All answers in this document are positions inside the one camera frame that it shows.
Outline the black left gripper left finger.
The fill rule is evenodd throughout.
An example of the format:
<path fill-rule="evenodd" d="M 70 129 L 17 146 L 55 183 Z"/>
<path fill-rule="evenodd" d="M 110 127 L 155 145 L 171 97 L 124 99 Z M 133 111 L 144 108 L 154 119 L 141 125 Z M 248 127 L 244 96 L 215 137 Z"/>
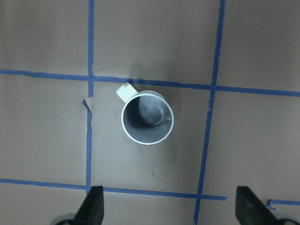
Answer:
<path fill-rule="evenodd" d="M 91 187 L 74 221 L 77 225 L 101 225 L 104 219 L 104 191 L 102 186 Z"/>

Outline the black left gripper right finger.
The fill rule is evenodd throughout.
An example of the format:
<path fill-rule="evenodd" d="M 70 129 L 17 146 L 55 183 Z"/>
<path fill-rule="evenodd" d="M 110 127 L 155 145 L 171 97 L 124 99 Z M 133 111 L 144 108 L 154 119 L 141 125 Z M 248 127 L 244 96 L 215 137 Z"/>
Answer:
<path fill-rule="evenodd" d="M 236 188 L 235 216 L 240 225 L 281 224 L 247 186 Z"/>

